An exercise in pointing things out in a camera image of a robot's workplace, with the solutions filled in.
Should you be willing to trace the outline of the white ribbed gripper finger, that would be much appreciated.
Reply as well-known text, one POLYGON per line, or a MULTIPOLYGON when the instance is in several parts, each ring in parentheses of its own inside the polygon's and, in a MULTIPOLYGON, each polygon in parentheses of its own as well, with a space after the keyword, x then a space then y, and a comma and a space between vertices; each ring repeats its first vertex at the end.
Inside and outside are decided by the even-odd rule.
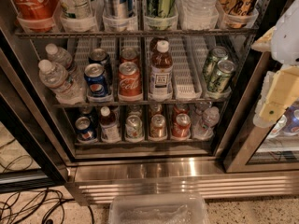
POLYGON ((272 71, 268 71, 263 79, 263 85, 261 90, 261 97, 255 107, 255 114, 253 117, 253 124, 259 128, 269 128, 275 124, 273 120, 265 119, 261 116, 261 112, 266 103, 270 102, 276 91, 276 78, 277 74, 272 71))

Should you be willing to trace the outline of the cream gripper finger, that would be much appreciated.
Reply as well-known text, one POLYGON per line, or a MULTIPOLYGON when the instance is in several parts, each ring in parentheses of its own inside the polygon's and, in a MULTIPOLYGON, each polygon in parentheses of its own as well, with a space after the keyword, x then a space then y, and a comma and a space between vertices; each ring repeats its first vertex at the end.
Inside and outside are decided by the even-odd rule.
POLYGON ((251 48, 255 51, 267 52, 271 50, 271 40, 276 27, 271 27, 267 32, 265 32, 260 38, 254 41, 251 48))

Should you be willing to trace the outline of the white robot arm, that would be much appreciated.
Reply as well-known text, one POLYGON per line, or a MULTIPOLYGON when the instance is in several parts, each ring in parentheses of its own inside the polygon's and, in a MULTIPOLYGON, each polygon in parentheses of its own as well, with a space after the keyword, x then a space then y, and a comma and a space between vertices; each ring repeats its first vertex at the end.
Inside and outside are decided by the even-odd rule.
POLYGON ((266 73, 255 108, 253 124, 267 128, 276 124, 299 98, 299 0, 294 0, 276 25, 251 48, 269 51, 272 59, 282 64, 278 71, 266 73))

